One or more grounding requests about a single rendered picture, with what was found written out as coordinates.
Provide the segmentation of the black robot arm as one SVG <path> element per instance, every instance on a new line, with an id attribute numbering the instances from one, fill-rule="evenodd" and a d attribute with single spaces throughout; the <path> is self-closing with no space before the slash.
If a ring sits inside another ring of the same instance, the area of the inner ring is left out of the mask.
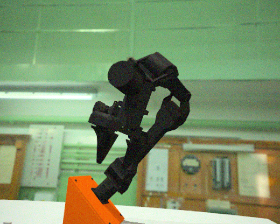
<path id="1" fill-rule="evenodd" d="M 167 88 L 171 93 L 163 99 L 162 105 L 157 112 L 154 125 L 147 131 L 155 138 L 156 143 L 166 132 L 177 129 L 187 119 L 190 112 L 190 92 L 177 78 L 178 70 L 169 60 L 159 52 L 146 55 L 145 57 L 128 61 L 119 61 L 113 64 L 108 72 L 108 81 L 111 85 L 128 97 L 148 105 L 152 91 L 155 92 L 158 86 Z M 171 101 L 175 97 L 180 102 L 180 107 Z M 117 117 L 120 107 L 114 101 L 110 107 L 101 101 L 94 105 L 93 112 L 99 111 Z M 116 192 L 121 195 L 129 188 L 133 177 L 137 173 L 139 162 L 153 148 L 145 150 L 127 170 L 122 169 L 124 157 L 117 157 L 104 174 L 106 179 L 97 188 L 91 188 L 101 204 L 108 204 Z"/>

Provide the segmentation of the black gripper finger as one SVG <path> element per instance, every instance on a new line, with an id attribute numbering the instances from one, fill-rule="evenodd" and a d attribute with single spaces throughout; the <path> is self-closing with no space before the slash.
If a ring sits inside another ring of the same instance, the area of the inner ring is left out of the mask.
<path id="1" fill-rule="evenodd" d="M 91 125 L 97 135 L 97 159 L 96 163 L 102 164 L 111 147 L 115 143 L 117 137 L 116 133 L 104 130 Z"/>
<path id="2" fill-rule="evenodd" d="M 129 166 L 150 147 L 126 139 L 127 151 L 125 153 L 122 169 L 127 170 Z"/>

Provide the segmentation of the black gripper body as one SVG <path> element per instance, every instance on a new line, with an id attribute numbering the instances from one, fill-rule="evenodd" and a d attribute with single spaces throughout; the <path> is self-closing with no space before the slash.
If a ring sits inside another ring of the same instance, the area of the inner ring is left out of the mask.
<path id="1" fill-rule="evenodd" d="M 143 116 L 149 113 L 146 110 L 147 105 L 128 97 L 124 97 L 123 101 L 118 101 L 118 105 L 121 107 L 117 117 L 94 111 L 88 122 L 113 133 L 119 131 L 128 135 L 130 141 L 153 147 L 154 136 L 142 131 L 143 128 L 140 127 Z"/>

